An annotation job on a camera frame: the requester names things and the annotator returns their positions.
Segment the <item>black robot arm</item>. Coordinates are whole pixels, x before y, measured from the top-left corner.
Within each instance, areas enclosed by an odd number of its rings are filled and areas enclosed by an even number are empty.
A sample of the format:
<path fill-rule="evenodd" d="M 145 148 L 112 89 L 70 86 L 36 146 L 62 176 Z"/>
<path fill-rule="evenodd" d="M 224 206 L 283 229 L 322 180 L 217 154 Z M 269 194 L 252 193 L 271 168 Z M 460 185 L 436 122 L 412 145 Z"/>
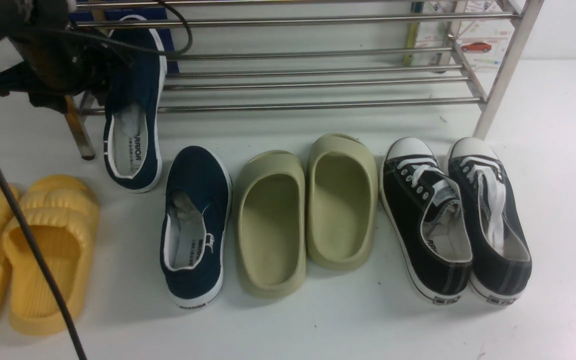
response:
<path fill-rule="evenodd" d="M 22 61 L 0 71 L 0 96 L 28 95 L 30 104 L 67 112 L 67 97 L 90 92 L 104 103 L 111 73 L 129 69 L 127 50 L 71 20 L 75 0 L 0 0 L 0 41 L 9 39 Z"/>

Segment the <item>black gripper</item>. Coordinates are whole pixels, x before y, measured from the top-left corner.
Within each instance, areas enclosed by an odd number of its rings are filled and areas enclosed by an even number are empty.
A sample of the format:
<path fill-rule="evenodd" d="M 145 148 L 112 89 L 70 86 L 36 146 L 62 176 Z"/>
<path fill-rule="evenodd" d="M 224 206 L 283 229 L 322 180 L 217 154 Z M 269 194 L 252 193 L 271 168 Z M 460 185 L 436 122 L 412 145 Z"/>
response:
<path fill-rule="evenodd" d="M 36 108 L 67 113 L 67 97 L 90 92 L 106 101 L 111 74 L 128 70 L 134 61 L 128 50 L 89 38 L 100 30 L 72 27 L 65 35 L 20 33 L 10 38 L 22 61 L 0 71 L 0 96 L 28 95 Z"/>

